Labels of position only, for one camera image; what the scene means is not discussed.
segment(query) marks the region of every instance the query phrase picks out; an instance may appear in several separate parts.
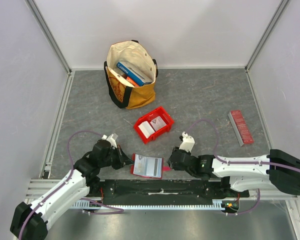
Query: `bag handle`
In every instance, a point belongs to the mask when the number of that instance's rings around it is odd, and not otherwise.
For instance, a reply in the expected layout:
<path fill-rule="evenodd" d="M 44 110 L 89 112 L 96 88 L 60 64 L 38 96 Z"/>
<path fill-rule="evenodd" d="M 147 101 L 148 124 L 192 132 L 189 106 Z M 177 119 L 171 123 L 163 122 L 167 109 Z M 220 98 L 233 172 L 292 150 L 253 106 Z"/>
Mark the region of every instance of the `bag handle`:
<path fill-rule="evenodd" d="M 157 78 L 158 77 L 158 65 L 157 65 L 157 61 L 155 59 L 152 59 L 154 65 L 155 65 L 155 77 Z"/>
<path fill-rule="evenodd" d="M 108 84 L 109 95 L 111 97 L 111 100 L 114 102 L 114 104 L 118 108 L 124 109 L 124 108 L 128 107 L 128 105 L 129 105 L 129 100 L 130 100 L 130 96 L 131 96 L 131 92 L 132 92 L 132 87 L 125 86 L 125 91 L 124 91 L 124 94 L 123 94 L 123 101 L 120 102 L 118 100 L 118 98 L 116 97 L 114 90 L 111 87 L 109 77 L 108 77 L 108 74 L 107 74 L 107 67 L 108 67 L 107 61 L 105 61 L 104 64 L 103 64 L 103 69 L 104 69 L 104 73 L 105 73 L 106 83 Z"/>

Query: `red plastic bin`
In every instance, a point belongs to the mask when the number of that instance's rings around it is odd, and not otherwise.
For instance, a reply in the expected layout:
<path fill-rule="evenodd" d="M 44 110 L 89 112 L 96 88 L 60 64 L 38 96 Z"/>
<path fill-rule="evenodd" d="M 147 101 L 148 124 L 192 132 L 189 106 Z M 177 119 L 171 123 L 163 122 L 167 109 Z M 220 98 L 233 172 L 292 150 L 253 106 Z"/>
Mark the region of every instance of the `red plastic bin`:
<path fill-rule="evenodd" d="M 147 121 L 150 123 L 153 119 L 156 117 L 161 117 L 162 120 L 165 122 L 166 126 L 160 128 L 158 131 L 155 131 L 153 134 L 151 134 L 148 138 L 144 136 L 140 128 L 138 127 L 143 122 Z M 147 144 L 148 142 L 156 140 L 157 137 L 159 137 L 161 134 L 164 134 L 166 132 L 169 132 L 172 128 L 172 124 L 174 124 L 175 121 L 171 118 L 171 116 L 166 112 L 166 110 L 159 106 L 155 110 L 149 112 L 148 114 L 140 117 L 136 123 L 134 124 L 133 128 L 138 133 L 140 138 L 142 139 L 144 144 Z"/>

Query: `blue book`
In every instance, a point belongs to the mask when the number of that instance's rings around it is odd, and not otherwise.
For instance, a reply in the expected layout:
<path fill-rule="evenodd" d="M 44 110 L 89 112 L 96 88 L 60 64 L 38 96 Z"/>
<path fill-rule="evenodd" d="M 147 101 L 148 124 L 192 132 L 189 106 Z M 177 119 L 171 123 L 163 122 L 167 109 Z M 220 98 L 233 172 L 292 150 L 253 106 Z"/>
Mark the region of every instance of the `blue book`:
<path fill-rule="evenodd" d="M 116 65 L 118 69 L 124 72 L 140 87 L 145 84 L 151 84 L 153 81 L 140 71 L 135 65 L 127 61 L 119 61 Z"/>

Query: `canvas bag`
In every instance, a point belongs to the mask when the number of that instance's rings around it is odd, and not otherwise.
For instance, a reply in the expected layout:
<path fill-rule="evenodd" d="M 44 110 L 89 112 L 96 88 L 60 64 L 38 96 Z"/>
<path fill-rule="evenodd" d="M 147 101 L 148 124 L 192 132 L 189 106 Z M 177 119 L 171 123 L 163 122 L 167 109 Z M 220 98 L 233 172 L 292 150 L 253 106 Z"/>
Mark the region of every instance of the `canvas bag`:
<path fill-rule="evenodd" d="M 113 70 L 117 67 L 119 61 L 135 65 L 152 79 L 153 82 L 139 87 L 125 85 L 122 82 L 124 78 Z M 154 87 L 156 77 L 158 76 L 157 62 L 151 58 L 138 41 L 123 41 L 111 45 L 106 61 L 104 62 L 104 72 L 111 100 L 119 108 L 140 108 L 155 100 L 156 93 Z"/>

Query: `white label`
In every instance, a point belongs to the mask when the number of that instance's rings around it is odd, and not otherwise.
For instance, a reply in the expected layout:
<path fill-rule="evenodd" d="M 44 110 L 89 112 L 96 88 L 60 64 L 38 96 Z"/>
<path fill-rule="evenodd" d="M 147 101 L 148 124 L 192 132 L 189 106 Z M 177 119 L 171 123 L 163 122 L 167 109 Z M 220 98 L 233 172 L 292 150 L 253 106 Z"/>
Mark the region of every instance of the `white label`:
<path fill-rule="evenodd" d="M 160 116 L 157 116 L 155 119 L 152 119 L 150 124 L 156 131 L 158 131 L 159 129 L 162 129 L 164 126 L 167 125 Z"/>
<path fill-rule="evenodd" d="M 155 133 L 155 130 L 151 127 L 151 125 L 147 121 L 144 121 L 138 127 L 143 133 L 143 135 L 145 136 L 145 138 L 147 139 L 150 137 L 151 134 Z"/>

